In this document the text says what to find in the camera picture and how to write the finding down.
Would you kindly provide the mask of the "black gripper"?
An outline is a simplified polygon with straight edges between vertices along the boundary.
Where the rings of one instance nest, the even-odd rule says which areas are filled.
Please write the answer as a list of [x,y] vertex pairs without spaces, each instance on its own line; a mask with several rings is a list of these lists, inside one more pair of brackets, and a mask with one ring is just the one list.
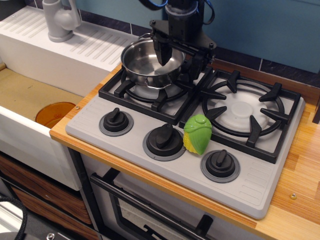
[[168,15],[168,20],[151,20],[151,39],[161,66],[172,57],[173,49],[183,52],[185,60],[178,80],[192,83],[215,59],[216,43],[202,30],[204,14],[187,17]]

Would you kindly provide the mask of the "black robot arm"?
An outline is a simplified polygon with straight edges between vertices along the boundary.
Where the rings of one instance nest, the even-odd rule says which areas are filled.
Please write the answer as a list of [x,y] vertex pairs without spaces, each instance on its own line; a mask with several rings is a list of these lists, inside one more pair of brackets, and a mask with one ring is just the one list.
[[167,20],[152,20],[151,39],[158,62],[164,66],[178,50],[191,57],[188,63],[189,78],[199,77],[215,58],[216,43],[202,27],[215,18],[208,0],[166,0],[163,2]]

